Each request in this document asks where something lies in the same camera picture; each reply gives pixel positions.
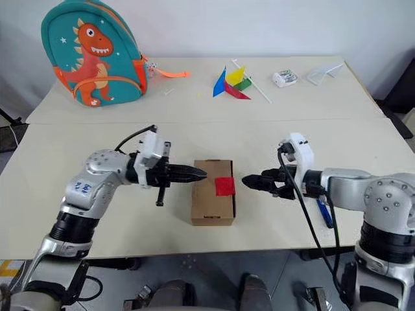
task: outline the orange dinosaur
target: orange dinosaur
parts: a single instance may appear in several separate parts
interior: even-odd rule
[[[83,58],[78,58],[77,69],[71,68],[71,72],[62,71],[62,76],[69,82],[79,83],[89,78],[102,78],[108,76],[107,70],[110,64],[102,61],[100,57],[111,55],[113,45],[99,29],[89,23],[84,23],[78,19],[78,28],[73,27],[73,32],[77,35],[75,43],[80,47],[74,49],[82,54]],[[101,101],[92,97],[92,92],[99,89],[99,93],[104,100],[113,100],[108,96],[110,87],[108,81],[87,82],[79,87],[82,102],[87,106],[99,106]]]

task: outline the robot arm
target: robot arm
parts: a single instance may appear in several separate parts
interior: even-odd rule
[[[361,170],[312,170],[314,155],[300,134],[282,141],[279,151],[288,161],[297,161],[287,169],[305,197],[324,200],[327,193],[334,206],[364,212],[355,248],[357,262],[346,267],[342,279],[349,305],[354,310],[370,305],[374,310],[382,310],[379,305],[405,310],[415,271],[415,175],[379,177]],[[276,182],[284,186],[277,187]],[[275,197],[295,199],[294,186],[282,168],[246,176],[243,183]]]
[[[140,141],[141,151],[128,155],[115,150],[94,152],[68,183],[56,222],[25,275],[23,291],[12,296],[13,311],[59,310],[77,301],[88,270],[82,259],[118,186],[158,187],[156,205],[163,206],[165,189],[172,182],[206,177],[199,168],[170,164],[171,143],[158,137],[155,126],[149,129]]]

